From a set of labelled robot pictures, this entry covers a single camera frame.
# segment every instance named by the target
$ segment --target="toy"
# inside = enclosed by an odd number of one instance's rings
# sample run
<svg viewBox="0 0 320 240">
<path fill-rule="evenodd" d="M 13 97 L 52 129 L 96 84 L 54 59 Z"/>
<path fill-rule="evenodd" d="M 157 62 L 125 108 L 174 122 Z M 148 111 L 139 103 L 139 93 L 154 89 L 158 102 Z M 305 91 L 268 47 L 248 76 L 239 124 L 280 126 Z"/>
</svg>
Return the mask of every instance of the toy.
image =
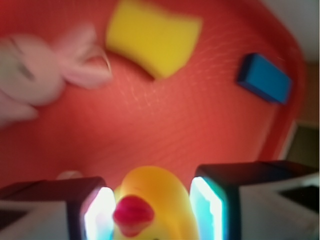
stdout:
<svg viewBox="0 0 320 240">
<path fill-rule="evenodd" d="M 90 24 L 76 28 L 53 47 L 27 34 L 0 39 L 0 128 L 35 119 L 38 112 L 33 106 L 56 100 L 64 90 L 64 79 L 88 89 L 109 80 L 109 61 L 95 41 L 96 32 Z M 98 57 L 106 67 L 86 63 Z"/>
<path fill-rule="evenodd" d="M 251 53 L 243 61 L 238 83 L 261 98 L 285 104 L 292 81 L 262 55 Z"/>
<path fill-rule="evenodd" d="M 125 176 L 115 197 L 113 239 L 199 239 L 188 192 L 171 172 L 138 167 Z"/>
<path fill-rule="evenodd" d="M 201 29 L 201 18 L 139 0 L 121 0 L 106 31 L 106 47 L 163 79 L 186 65 Z"/>
</svg>

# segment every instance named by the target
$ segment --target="blue eraser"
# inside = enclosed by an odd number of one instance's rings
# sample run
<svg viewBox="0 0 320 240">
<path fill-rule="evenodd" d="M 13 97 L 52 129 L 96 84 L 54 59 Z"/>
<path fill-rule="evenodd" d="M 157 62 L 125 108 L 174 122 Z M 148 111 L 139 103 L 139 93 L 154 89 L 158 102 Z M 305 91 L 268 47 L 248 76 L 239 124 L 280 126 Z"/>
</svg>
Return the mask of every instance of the blue eraser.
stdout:
<svg viewBox="0 0 320 240">
<path fill-rule="evenodd" d="M 287 102 L 292 86 L 285 73 L 258 53 L 244 58 L 237 82 L 261 98 L 281 104 Z"/>
</svg>

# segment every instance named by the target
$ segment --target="plush toy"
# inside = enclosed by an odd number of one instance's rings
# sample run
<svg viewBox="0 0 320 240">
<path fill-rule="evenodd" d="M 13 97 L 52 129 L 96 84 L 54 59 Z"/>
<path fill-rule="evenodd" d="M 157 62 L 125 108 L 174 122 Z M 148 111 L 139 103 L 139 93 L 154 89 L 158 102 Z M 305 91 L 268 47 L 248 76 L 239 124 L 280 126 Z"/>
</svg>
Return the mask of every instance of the plush toy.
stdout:
<svg viewBox="0 0 320 240">
<path fill-rule="evenodd" d="M 171 172 L 138 167 L 125 176 L 115 197 L 114 240 L 199 239 L 188 191 Z"/>
<path fill-rule="evenodd" d="M 56 100 L 65 80 L 87 89 L 107 82 L 111 68 L 96 38 L 91 24 L 79 26 L 53 46 L 27 34 L 0 38 L 0 128 L 35 119 L 33 106 Z M 93 58 L 102 58 L 105 67 L 88 64 Z"/>
</svg>

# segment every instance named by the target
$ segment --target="orange plastic tub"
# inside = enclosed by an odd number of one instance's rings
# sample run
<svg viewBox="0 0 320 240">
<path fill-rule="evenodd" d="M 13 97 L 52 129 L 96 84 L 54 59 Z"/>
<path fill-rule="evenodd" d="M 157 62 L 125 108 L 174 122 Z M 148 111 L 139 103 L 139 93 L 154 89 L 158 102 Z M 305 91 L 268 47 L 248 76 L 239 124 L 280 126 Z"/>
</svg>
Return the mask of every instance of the orange plastic tub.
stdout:
<svg viewBox="0 0 320 240">
<path fill-rule="evenodd" d="M 154 82 L 142 68 L 108 53 L 113 81 L 101 89 L 68 85 L 40 107 L 39 118 L 0 131 L 0 187 L 54 179 L 66 170 L 102 176 L 116 187 L 141 165 L 164 167 L 189 186 L 208 163 L 275 160 L 305 90 L 301 51 L 257 0 L 155 0 L 166 9 L 203 17 L 188 64 Z M 103 46 L 116 0 L 0 1 L 0 37 L 30 33 L 49 43 L 83 21 Z M 287 105 L 271 104 L 238 86 L 245 54 L 258 52 L 293 81 Z"/>
</svg>

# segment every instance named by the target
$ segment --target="pink stuffed bunny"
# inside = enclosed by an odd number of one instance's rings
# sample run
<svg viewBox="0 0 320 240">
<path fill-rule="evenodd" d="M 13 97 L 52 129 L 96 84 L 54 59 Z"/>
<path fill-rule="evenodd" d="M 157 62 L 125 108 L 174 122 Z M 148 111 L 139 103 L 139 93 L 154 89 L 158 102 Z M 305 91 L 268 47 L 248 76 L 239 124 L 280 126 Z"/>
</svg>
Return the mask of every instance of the pink stuffed bunny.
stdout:
<svg viewBox="0 0 320 240">
<path fill-rule="evenodd" d="M 33 106 L 56 100 L 71 84 L 91 89 L 111 79 L 107 56 L 95 45 L 93 25 L 73 30 L 53 47 L 32 35 L 12 35 L 0 39 L 0 128 L 12 122 L 38 116 Z M 100 57 L 105 67 L 86 64 Z"/>
</svg>

